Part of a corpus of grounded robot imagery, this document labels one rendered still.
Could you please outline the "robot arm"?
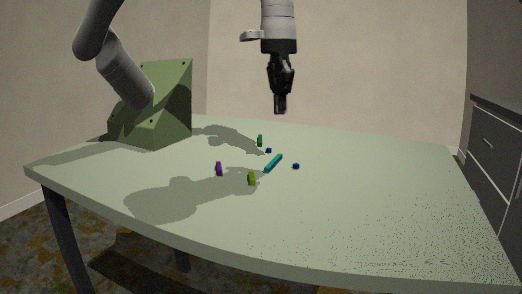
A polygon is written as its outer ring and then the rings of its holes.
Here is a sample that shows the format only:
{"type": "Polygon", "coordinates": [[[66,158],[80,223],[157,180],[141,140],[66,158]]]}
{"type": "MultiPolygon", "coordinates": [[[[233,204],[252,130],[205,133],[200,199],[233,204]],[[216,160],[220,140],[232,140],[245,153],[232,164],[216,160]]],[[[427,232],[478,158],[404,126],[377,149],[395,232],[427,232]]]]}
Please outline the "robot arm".
{"type": "MultiPolygon", "coordinates": [[[[241,33],[240,42],[262,39],[296,39],[293,0],[260,0],[260,30],[241,33]],[[243,40],[246,39],[246,40],[243,40]]],[[[124,0],[90,0],[73,40],[72,51],[81,61],[96,60],[97,71],[133,110],[144,108],[155,87],[123,49],[110,25],[124,0]],[[108,30],[108,31],[107,31],[108,30]],[[106,34],[107,33],[107,34],[106,34]]]]}

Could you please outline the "turquoise rod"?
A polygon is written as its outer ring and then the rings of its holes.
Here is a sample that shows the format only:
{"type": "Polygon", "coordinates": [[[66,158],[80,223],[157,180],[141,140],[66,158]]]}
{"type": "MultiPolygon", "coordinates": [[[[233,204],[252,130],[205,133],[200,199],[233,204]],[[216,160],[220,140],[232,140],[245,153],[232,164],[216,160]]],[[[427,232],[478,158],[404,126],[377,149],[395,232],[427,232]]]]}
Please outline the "turquoise rod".
{"type": "Polygon", "coordinates": [[[282,159],[282,154],[277,154],[264,168],[264,173],[270,173],[270,171],[279,163],[282,159]]]}

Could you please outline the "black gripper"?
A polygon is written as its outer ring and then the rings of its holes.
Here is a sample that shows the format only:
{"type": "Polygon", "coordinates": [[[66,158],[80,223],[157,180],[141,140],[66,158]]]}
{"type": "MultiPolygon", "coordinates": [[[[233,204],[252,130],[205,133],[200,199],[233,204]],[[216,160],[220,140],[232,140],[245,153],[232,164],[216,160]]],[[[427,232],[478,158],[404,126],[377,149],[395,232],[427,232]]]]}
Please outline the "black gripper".
{"type": "Polygon", "coordinates": [[[296,39],[260,40],[261,53],[270,54],[270,62],[268,62],[266,70],[270,90],[274,93],[274,109],[276,109],[278,114],[286,113],[287,95],[291,93],[295,74],[294,69],[291,69],[289,54],[297,53],[297,41],[296,39]]]}

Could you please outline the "purple rod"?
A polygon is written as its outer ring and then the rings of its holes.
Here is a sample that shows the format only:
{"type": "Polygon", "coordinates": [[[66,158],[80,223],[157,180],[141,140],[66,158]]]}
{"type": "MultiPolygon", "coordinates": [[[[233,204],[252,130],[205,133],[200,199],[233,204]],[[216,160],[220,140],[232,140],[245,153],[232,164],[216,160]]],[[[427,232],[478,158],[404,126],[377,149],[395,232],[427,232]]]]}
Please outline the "purple rod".
{"type": "Polygon", "coordinates": [[[222,167],[221,167],[221,162],[220,161],[216,161],[216,170],[217,170],[217,176],[223,176],[223,174],[222,174],[222,167]]]}

